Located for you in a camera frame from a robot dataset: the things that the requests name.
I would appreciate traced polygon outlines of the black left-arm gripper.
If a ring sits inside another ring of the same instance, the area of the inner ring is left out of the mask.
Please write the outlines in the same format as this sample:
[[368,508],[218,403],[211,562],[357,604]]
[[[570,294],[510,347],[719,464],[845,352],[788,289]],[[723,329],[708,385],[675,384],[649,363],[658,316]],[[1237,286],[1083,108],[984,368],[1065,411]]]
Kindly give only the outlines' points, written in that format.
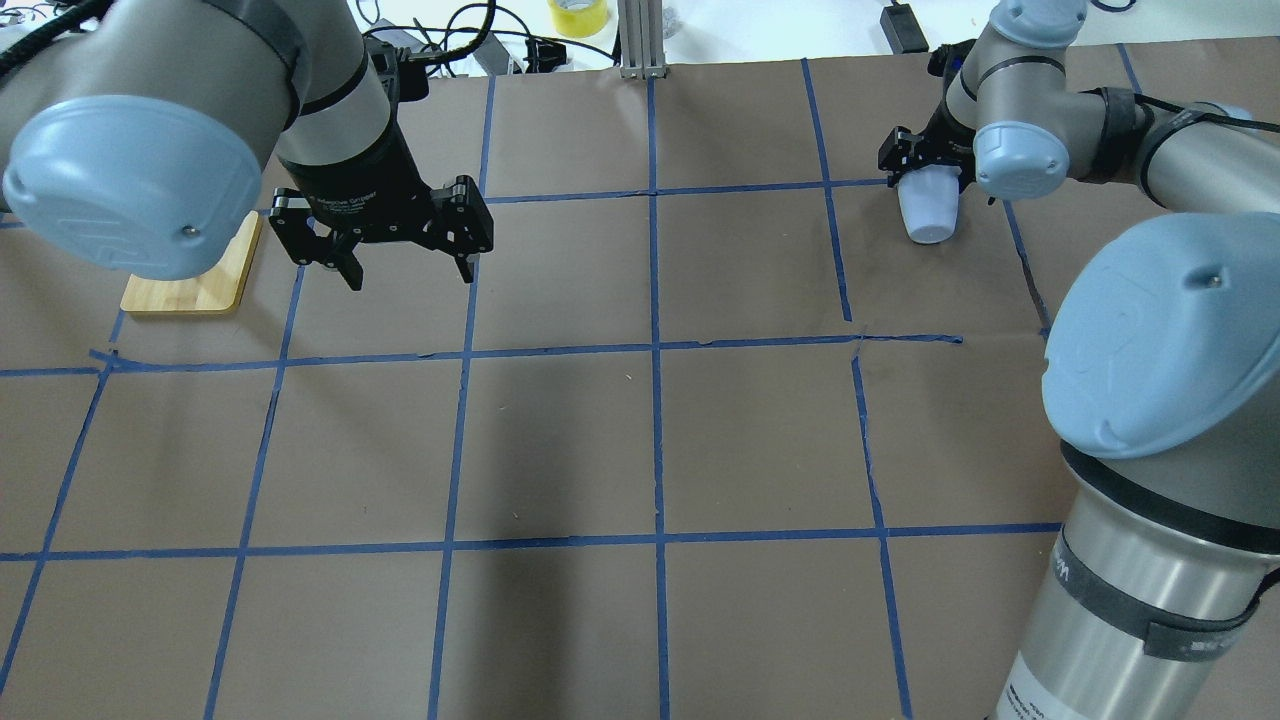
[[364,287],[360,243],[416,243],[454,258],[463,283],[476,281],[477,255],[495,246],[494,219],[475,178],[433,188],[397,129],[355,158],[326,165],[284,161],[293,181],[268,214],[291,259],[321,264],[352,291]]

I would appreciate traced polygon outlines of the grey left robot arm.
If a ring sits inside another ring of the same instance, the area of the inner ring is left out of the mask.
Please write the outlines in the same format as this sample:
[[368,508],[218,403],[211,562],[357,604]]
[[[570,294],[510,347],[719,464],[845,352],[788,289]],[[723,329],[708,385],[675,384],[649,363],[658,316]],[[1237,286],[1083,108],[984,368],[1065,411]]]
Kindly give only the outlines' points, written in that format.
[[344,1],[76,1],[3,47],[3,210],[87,263],[211,270],[259,205],[293,264],[360,290],[364,243],[412,243],[465,282],[494,247],[477,182],[433,188],[398,122],[434,58]]

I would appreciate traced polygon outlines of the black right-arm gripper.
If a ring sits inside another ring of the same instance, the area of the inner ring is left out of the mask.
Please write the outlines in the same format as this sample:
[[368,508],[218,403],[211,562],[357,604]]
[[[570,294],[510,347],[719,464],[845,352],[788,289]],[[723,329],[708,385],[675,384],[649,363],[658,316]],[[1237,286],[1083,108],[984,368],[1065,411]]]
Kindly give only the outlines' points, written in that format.
[[977,102],[952,109],[942,101],[920,133],[895,126],[878,150],[878,169],[887,174],[887,186],[895,188],[913,170],[951,167],[959,169],[959,190],[965,191],[977,179]]

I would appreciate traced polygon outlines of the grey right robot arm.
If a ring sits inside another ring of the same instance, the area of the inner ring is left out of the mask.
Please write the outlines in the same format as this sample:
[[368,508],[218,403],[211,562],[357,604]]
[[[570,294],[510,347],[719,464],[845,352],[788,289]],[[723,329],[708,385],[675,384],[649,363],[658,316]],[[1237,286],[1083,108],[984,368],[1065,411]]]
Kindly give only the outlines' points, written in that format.
[[1085,1],[1001,1],[933,51],[943,97],[878,167],[916,243],[969,184],[1130,183],[1165,214],[1102,247],[1050,327],[1046,415],[1080,489],[993,719],[1181,719],[1277,584],[1277,126],[1073,92]]

